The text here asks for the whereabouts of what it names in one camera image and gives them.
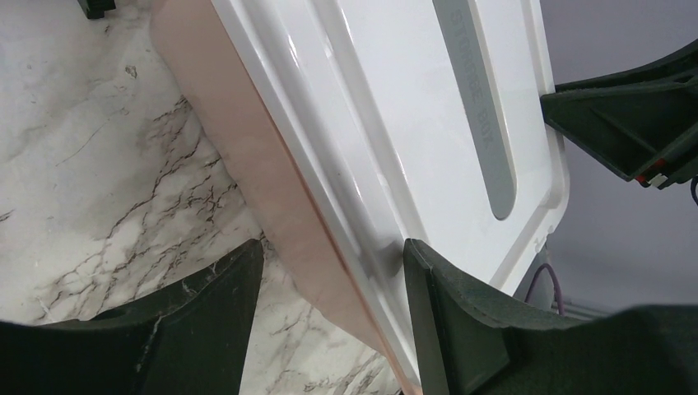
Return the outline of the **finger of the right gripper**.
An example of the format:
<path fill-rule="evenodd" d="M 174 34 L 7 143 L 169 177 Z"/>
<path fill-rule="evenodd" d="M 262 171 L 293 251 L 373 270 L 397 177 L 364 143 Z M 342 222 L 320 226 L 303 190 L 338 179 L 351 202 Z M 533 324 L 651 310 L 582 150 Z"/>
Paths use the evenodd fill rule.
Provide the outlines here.
<path fill-rule="evenodd" d="M 625 181 L 697 176 L 697 43 L 625 72 L 556 86 L 544 121 Z"/>

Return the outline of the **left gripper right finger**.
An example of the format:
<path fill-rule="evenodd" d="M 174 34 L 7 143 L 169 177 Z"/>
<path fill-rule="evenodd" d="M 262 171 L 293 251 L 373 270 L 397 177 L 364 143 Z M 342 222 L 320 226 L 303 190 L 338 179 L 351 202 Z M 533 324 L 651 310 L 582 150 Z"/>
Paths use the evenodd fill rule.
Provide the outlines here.
<path fill-rule="evenodd" d="M 591 321 L 535 308 L 419 239 L 403 266 L 425 394 L 694 394 L 697 308 L 646 305 Z"/>

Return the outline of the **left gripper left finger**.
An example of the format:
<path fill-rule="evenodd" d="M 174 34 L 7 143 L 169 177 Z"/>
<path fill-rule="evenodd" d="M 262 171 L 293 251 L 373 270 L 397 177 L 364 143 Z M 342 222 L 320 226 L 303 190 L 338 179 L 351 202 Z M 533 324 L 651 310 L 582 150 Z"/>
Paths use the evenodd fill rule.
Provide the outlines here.
<path fill-rule="evenodd" d="M 89 320 L 1 325 L 4 394 L 237 394 L 264 253 L 217 262 Z"/>

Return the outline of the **white plastic bin lid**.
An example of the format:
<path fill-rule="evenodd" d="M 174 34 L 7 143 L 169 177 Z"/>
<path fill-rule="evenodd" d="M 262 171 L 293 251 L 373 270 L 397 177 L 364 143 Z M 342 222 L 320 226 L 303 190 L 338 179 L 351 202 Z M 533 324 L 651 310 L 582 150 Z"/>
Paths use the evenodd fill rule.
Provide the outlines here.
<path fill-rule="evenodd" d="M 403 243 L 512 295 L 569 201 L 537 1 L 216 1 L 406 394 Z"/>

